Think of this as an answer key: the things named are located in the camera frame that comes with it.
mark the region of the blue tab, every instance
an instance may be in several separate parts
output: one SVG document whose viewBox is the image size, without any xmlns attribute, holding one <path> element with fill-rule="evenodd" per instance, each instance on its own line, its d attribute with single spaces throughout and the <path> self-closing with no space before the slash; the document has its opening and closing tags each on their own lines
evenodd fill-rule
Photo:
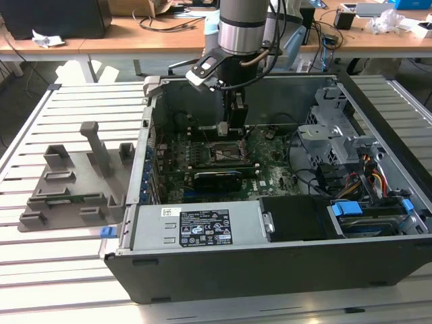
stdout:
<svg viewBox="0 0 432 324">
<path fill-rule="evenodd" d="M 404 208 L 405 208 L 405 210 L 406 210 L 406 212 L 407 212 L 408 215 L 411 215 L 411 214 L 413 213 L 413 211 L 414 211 L 414 206 L 412 205 L 411 200 L 409 200 L 409 199 L 404 199 L 404 200 L 402 201 L 402 206 L 404 206 Z"/>
<path fill-rule="evenodd" d="M 332 207 L 335 216 L 341 215 L 362 215 L 363 211 L 356 201 L 340 201 L 335 203 Z"/>
<path fill-rule="evenodd" d="M 342 210 L 339 208 L 338 205 L 333 205 L 333 206 L 331 206 L 331 208 L 333 209 L 333 212 L 335 213 L 336 217 L 339 217 L 340 215 L 342 215 Z"/>
<path fill-rule="evenodd" d="M 116 238 L 115 227 L 104 226 L 101 229 L 101 238 Z"/>
<path fill-rule="evenodd" d="M 337 202 L 344 215 L 362 215 L 363 211 L 356 201 Z"/>
</svg>

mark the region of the warning label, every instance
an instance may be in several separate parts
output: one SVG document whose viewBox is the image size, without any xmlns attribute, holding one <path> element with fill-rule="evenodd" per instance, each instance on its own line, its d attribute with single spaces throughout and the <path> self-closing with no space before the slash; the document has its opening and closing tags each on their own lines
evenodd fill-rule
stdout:
<svg viewBox="0 0 432 324">
<path fill-rule="evenodd" d="M 230 213 L 218 211 L 184 211 L 180 213 L 180 245 L 232 244 Z"/>
</svg>

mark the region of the black side panel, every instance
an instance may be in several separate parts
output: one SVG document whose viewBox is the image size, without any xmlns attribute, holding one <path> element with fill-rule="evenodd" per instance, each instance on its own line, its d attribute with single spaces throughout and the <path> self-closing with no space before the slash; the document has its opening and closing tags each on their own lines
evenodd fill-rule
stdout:
<svg viewBox="0 0 432 324">
<path fill-rule="evenodd" d="M 130 298 L 149 304 L 392 286 L 432 261 L 432 240 L 111 258 Z"/>
<path fill-rule="evenodd" d="M 389 146 L 393 153 L 398 157 L 400 163 L 412 176 L 420 189 L 425 193 L 429 200 L 432 200 L 432 176 L 412 154 L 410 149 L 396 134 L 393 128 L 387 123 L 375 106 L 370 102 L 366 95 L 357 87 L 354 81 L 347 75 L 341 73 L 337 76 L 338 80 L 344 85 L 363 113 L 378 130 L 384 142 Z"/>
</svg>

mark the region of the blue box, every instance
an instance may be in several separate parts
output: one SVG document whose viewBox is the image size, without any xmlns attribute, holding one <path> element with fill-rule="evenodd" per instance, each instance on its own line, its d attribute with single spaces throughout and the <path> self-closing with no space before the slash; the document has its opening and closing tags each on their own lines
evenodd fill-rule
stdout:
<svg viewBox="0 0 432 324">
<path fill-rule="evenodd" d="M 432 0 L 389 0 L 397 10 L 428 10 Z"/>
</svg>

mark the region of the electronic device on desk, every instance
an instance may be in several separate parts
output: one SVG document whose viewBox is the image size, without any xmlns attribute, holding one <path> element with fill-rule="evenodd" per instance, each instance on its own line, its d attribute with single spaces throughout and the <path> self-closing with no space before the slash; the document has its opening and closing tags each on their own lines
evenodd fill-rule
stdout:
<svg viewBox="0 0 432 324">
<path fill-rule="evenodd" d="M 397 10 L 428 10 L 432 0 L 389 0 Z"/>
<path fill-rule="evenodd" d="M 356 17 L 356 13 L 352 11 L 343 11 L 341 9 L 336 10 L 335 20 L 333 26 L 337 29 L 349 30 L 351 29 L 352 21 Z"/>
<path fill-rule="evenodd" d="M 374 18 L 387 9 L 393 9 L 394 3 L 341 3 L 341 6 L 354 12 L 357 18 Z"/>
<path fill-rule="evenodd" d="M 306 34 L 304 35 L 302 45 L 306 45 L 308 43 L 309 35 L 311 34 L 315 7 L 308 0 L 302 0 L 302 3 L 300 4 L 300 13 L 303 17 L 303 26 L 306 27 Z"/>
<path fill-rule="evenodd" d="M 103 38 L 111 24 L 106 0 L 0 0 L 0 14 L 14 39 L 32 30 L 62 38 Z"/>
</svg>

